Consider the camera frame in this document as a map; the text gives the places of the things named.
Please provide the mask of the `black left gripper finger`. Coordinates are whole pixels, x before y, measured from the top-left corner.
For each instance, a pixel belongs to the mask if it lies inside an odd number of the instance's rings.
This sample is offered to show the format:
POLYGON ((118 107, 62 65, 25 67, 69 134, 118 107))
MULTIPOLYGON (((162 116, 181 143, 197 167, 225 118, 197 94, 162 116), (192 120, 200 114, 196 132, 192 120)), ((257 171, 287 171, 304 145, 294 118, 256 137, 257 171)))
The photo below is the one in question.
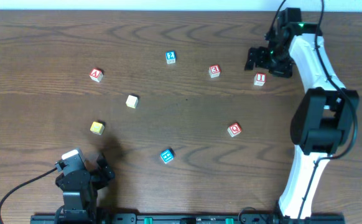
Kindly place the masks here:
POLYGON ((111 166, 109 165, 101 167, 100 172, 101 172, 101 185, 103 187, 106 187, 115 178, 115 173, 111 168, 111 166))
POLYGON ((103 153, 100 153, 96 159, 96 163, 100 169, 106 169, 107 167, 107 160, 103 153))

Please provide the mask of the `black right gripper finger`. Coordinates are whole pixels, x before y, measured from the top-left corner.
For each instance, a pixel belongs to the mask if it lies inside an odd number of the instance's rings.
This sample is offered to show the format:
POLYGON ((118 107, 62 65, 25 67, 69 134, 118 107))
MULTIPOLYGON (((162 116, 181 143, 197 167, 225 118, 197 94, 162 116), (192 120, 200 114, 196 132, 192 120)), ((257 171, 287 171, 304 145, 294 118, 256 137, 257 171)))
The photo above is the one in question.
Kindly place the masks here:
POLYGON ((270 69, 272 67, 272 50, 267 47, 259 48, 259 66, 270 69))
POLYGON ((251 47, 248 51, 247 61, 245 63, 245 70, 253 70, 254 68, 260 67, 259 63, 259 50, 260 48, 251 47))

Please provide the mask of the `red letter I block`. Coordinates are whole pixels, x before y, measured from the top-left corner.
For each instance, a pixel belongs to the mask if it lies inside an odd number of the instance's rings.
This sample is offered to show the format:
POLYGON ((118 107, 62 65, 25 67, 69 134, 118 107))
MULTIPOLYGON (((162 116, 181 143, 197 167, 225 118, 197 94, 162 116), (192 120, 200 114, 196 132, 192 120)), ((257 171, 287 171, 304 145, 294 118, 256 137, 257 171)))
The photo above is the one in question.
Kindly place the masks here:
POLYGON ((254 77, 254 85, 263 86, 266 82, 266 74, 265 73, 257 73, 254 77))

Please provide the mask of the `blue number 2 block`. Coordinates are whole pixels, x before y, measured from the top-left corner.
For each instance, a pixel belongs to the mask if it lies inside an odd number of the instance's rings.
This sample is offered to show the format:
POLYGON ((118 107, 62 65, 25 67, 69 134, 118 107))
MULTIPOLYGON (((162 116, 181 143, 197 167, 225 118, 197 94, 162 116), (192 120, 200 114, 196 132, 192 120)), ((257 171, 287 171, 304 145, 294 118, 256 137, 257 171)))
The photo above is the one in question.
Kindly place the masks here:
POLYGON ((171 50, 165 53, 165 59, 167 64, 172 64, 176 62, 176 54, 175 51, 171 50))

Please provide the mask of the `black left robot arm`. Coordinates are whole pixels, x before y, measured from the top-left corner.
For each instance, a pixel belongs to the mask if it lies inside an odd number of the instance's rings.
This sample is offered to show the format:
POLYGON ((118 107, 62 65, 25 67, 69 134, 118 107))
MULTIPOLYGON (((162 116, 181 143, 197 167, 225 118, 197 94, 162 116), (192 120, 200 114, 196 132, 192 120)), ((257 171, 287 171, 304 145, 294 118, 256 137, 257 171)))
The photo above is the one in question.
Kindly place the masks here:
POLYGON ((63 192, 63 217, 57 213, 55 223, 111 223, 106 210, 97 207, 98 191, 115 178, 105 156, 96 160, 97 168, 88 171, 83 154, 75 149, 62 156, 55 166, 61 173, 55 184, 63 192))

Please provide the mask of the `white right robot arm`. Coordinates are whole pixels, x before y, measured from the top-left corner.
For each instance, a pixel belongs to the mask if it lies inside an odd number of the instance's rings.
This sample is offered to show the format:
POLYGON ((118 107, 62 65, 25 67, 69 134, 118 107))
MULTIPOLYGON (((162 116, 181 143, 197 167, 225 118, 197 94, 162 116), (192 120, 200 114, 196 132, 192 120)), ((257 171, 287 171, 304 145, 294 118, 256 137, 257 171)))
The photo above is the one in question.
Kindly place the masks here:
POLYGON ((305 95, 290 124, 294 160, 284 192, 264 223, 344 223, 342 214, 311 212, 322 172, 351 151, 358 132, 359 95, 338 79, 327 57, 320 23, 304 22, 299 8, 278 9, 267 47, 250 48, 245 70, 255 67, 290 78, 296 67, 305 95))

